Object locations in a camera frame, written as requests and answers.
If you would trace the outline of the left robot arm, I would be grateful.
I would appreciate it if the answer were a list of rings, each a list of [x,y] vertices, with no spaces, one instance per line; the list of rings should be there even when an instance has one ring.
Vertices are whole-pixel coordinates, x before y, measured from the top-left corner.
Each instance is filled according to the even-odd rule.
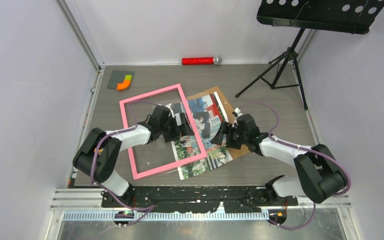
[[[163,105],[157,105],[144,121],[124,129],[104,131],[93,128],[74,155],[72,165],[114,194],[121,207],[133,202],[132,185],[115,170],[119,153],[140,145],[147,145],[164,138],[165,142],[194,136],[194,131],[184,112],[174,113]]]

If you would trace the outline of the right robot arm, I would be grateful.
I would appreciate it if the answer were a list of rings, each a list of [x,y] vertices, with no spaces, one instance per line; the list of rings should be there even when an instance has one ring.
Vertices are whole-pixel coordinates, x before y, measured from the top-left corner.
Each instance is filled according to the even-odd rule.
[[[345,194],[351,187],[346,171],[339,166],[323,144],[310,147],[284,141],[270,132],[261,132],[250,114],[239,115],[234,123],[222,122],[212,144],[248,150],[262,157],[274,158],[294,167],[296,177],[280,175],[264,186],[264,198],[279,205],[286,197],[307,197],[321,204],[331,196]]]

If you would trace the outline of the colourful anime photo print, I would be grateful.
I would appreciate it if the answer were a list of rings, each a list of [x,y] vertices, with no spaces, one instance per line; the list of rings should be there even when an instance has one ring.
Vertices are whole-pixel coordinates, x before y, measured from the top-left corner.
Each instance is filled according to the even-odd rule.
[[[180,180],[210,172],[233,160],[226,146],[226,136],[222,138],[221,145],[211,143],[221,123],[228,120],[219,94],[215,91],[195,97],[188,100],[188,105],[207,157],[178,167]],[[201,153],[195,136],[181,137],[172,141],[171,146],[176,162]]]

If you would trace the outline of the red glitter microphone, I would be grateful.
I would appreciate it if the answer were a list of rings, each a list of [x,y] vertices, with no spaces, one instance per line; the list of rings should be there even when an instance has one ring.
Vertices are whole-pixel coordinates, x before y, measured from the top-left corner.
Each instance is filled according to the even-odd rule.
[[[186,57],[181,60],[182,65],[220,65],[222,58],[220,56],[212,57]]]

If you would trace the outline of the orange curved toy block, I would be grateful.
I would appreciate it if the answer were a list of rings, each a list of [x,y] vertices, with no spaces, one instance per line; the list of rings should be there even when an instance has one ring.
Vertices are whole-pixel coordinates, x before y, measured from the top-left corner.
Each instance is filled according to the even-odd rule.
[[[123,82],[118,83],[115,89],[117,91],[126,90],[130,87],[131,83],[132,81],[130,79],[125,79]]]

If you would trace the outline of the green toy brick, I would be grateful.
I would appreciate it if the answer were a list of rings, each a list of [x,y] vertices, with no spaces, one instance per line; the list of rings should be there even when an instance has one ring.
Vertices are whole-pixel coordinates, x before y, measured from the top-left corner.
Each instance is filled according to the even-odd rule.
[[[125,77],[124,77],[124,81],[128,81],[130,82],[132,80],[132,75],[130,74],[127,74]]]

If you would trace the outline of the grey building baseplate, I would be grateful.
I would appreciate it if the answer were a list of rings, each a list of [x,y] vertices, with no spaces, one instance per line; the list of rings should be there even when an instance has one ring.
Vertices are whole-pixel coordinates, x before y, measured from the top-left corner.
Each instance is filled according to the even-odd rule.
[[[126,75],[132,75],[132,79],[131,79],[131,85],[132,85],[133,77],[135,75],[134,71],[114,70],[114,71],[112,71],[112,73],[110,75],[110,79],[109,79],[109,82],[107,84],[107,88],[116,90],[117,84],[122,83],[124,81],[124,78]]]

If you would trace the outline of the black music stand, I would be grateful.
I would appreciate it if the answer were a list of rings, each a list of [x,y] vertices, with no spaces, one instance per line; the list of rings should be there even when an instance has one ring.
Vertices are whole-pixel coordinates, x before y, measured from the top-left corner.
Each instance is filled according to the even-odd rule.
[[[291,46],[269,62],[269,67],[235,97],[239,98],[257,81],[262,80],[272,90],[278,89],[280,76],[289,62],[295,68],[304,110],[308,104],[298,66],[299,54],[296,48],[306,30],[322,30],[348,34],[365,35],[376,16],[384,8],[384,0],[263,0],[256,19],[262,25],[292,27],[299,31]]]

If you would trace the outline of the brown frame backing board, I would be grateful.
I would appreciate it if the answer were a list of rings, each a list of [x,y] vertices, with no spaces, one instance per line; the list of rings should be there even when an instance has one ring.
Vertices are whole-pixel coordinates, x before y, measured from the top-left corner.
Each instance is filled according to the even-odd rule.
[[[226,112],[226,114],[225,114],[225,116],[227,117],[226,121],[228,123],[233,123],[235,121],[235,116],[233,115],[233,111],[235,108],[232,107],[232,105],[229,103],[228,99],[225,97],[225,95],[223,94],[223,92],[220,90],[220,88],[218,86],[214,86],[212,88],[209,88],[209,89],[204,90],[202,92],[199,92],[197,94],[187,96],[186,99],[189,101],[189,100],[192,100],[192,99],[195,99],[198,97],[203,97],[207,94],[211,94],[214,92],[217,92],[217,94],[219,96],[219,102],[222,104],[223,109]],[[245,146],[242,146],[241,149],[229,148],[228,151],[229,151],[233,160],[238,159],[238,158],[246,155],[247,153],[249,153],[248,148]]]

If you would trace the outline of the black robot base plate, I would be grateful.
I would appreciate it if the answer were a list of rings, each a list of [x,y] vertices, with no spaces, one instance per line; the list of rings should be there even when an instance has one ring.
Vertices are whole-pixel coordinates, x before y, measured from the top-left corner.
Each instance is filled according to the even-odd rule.
[[[103,208],[122,204],[135,209],[152,208],[154,213],[214,213],[224,207],[227,213],[256,213],[261,207],[294,207],[295,197],[274,197],[264,186],[132,186],[125,195],[114,198],[101,191]]]

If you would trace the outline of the aluminium rail frame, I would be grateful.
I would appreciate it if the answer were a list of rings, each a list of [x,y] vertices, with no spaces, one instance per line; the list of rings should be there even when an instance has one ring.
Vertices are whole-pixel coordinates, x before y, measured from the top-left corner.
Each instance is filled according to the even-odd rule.
[[[51,210],[68,221],[236,221],[267,220],[283,223],[294,209],[350,208],[346,195],[313,203],[303,196],[269,201],[262,186],[135,186],[126,203],[99,187],[56,190]]]

